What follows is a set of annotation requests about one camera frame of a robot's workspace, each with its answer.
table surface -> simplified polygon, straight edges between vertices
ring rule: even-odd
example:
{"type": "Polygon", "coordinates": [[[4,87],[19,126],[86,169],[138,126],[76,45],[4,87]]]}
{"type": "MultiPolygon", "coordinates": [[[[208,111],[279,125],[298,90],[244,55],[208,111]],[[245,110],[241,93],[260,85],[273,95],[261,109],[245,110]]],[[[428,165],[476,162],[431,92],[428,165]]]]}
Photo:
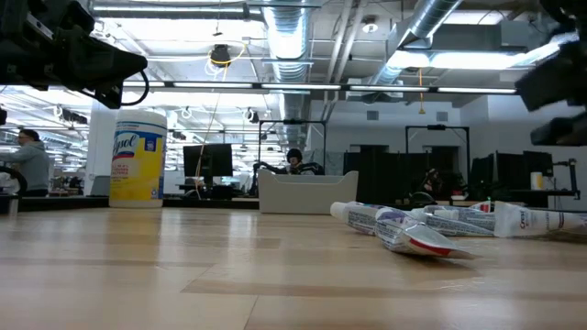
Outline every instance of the table surface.
{"type": "Polygon", "coordinates": [[[0,218],[2,329],[586,329],[587,247],[460,239],[410,258],[330,216],[154,209],[0,218]]]}

gray sweater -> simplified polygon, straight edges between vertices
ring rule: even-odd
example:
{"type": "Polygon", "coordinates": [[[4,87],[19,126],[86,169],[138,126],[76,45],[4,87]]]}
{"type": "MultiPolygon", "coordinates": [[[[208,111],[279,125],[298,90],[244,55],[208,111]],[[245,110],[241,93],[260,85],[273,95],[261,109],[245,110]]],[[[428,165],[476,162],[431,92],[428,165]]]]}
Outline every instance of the gray sweater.
{"type": "Polygon", "coordinates": [[[27,191],[49,188],[49,156],[43,142],[29,142],[14,153],[0,153],[0,161],[18,164],[27,191]]]}

silver duct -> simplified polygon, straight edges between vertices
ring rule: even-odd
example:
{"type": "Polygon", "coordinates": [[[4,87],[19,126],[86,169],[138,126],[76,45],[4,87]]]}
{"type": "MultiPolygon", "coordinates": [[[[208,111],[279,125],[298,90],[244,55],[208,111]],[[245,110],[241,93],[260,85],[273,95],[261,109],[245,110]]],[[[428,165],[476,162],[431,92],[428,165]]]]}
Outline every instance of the silver duct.
{"type": "MultiPolygon", "coordinates": [[[[306,56],[310,12],[306,8],[275,6],[263,8],[271,56],[277,60],[300,60],[306,56]]],[[[273,63],[278,83],[305,83],[308,67],[298,63],[273,63]]],[[[307,119],[310,98],[299,93],[280,96],[283,119],[307,119]]],[[[285,138],[291,145],[303,145],[305,137],[299,135],[299,126],[286,126],[285,138]]]]}
{"type": "Polygon", "coordinates": [[[94,3],[90,13],[95,18],[222,19],[264,22],[260,9],[249,8],[247,5],[181,7],[94,3]]]}
{"type": "Polygon", "coordinates": [[[394,49],[391,58],[379,69],[377,74],[371,77],[369,84],[392,84],[400,76],[405,67],[393,62],[393,52],[403,42],[416,37],[424,39],[426,44],[432,44],[432,35],[440,28],[449,15],[457,9],[462,0],[420,0],[415,5],[414,14],[409,17],[409,25],[406,30],[401,30],[398,25],[393,27],[389,44],[394,49]]]}

pillar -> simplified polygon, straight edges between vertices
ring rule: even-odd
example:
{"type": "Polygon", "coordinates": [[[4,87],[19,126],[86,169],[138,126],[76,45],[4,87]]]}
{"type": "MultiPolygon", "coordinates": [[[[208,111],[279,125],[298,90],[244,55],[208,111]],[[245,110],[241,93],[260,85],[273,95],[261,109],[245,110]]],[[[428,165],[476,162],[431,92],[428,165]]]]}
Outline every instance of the pillar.
{"type": "Polygon", "coordinates": [[[88,156],[85,165],[83,194],[89,195],[97,176],[110,176],[112,148],[118,110],[111,110],[97,101],[92,103],[88,156]]]}

man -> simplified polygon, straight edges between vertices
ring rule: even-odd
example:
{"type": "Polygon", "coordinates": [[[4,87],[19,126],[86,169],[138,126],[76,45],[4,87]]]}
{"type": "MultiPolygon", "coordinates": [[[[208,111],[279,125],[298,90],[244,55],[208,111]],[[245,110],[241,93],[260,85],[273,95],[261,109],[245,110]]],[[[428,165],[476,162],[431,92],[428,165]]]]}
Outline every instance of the man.
{"type": "Polygon", "coordinates": [[[14,163],[27,179],[26,197],[45,197],[49,193],[49,156],[39,133],[23,129],[18,133],[20,149],[14,153],[0,153],[0,161],[14,163]]]}
{"type": "Polygon", "coordinates": [[[292,148],[287,152],[287,162],[290,164],[282,169],[278,169],[265,162],[255,164],[255,169],[261,165],[275,174],[292,174],[292,175],[324,175],[324,168],[314,162],[303,163],[302,151],[292,148]]]}

